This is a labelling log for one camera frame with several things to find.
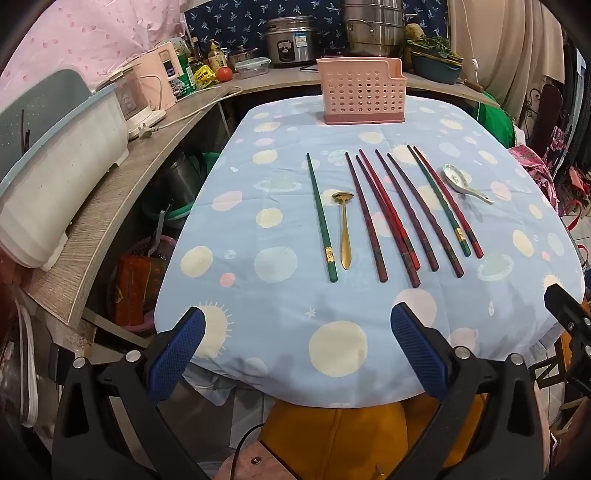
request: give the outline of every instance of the tomato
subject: tomato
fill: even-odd
[[[227,82],[229,80],[232,80],[232,70],[228,67],[221,67],[217,70],[216,78],[220,82]]]

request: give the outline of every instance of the polka dot tablecloth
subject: polka dot tablecloth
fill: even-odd
[[[319,96],[252,109],[203,186],[166,273],[155,312],[158,331],[188,307],[206,317],[192,362],[283,400],[315,407],[366,407],[422,391],[389,325],[406,302],[452,345],[505,359],[526,353],[556,321],[544,290],[560,283],[583,297],[577,253],[560,218],[511,154],[462,110],[407,97],[406,121],[328,127]],[[436,169],[452,163],[487,205],[455,192],[485,256],[466,258],[443,209],[406,148],[417,144]],[[348,204],[353,261],[330,283],[307,169],[310,153],[336,258],[339,207],[331,195],[355,192],[345,151],[363,148],[410,234],[421,269],[411,288],[383,214],[358,176],[389,280],[380,283],[357,198]],[[465,271],[454,275],[415,198],[404,189],[434,248],[429,269],[414,228],[374,154],[392,152],[430,206]]]

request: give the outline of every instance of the gold spoon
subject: gold spoon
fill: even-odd
[[[340,203],[343,212],[342,235],[340,238],[340,262],[343,268],[348,270],[351,266],[351,243],[349,241],[349,229],[347,228],[347,202],[355,195],[349,192],[337,192],[333,195],[335,202]]]

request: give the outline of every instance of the glass food container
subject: glass food container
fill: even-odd
[[[267,57],[258,57],[257,59],[244,60],[236,63],[236,71],[240,74],[241,79],[256,77],[263,75],[269,71],[269,64],[271,59]]]

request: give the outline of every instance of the metal bucket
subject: metal bucket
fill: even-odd
[[[402,55],[405,18],[402,0],[343,0],[341,9],[353,55]]]
[[[165,160],[154,179],[159,194],[170,202],[173,210],[194,202],[203,185],[197,167],[181,150]]]
[[[346,22],[351,53],[357,56],[400,57],[404,27],[351,18]]]

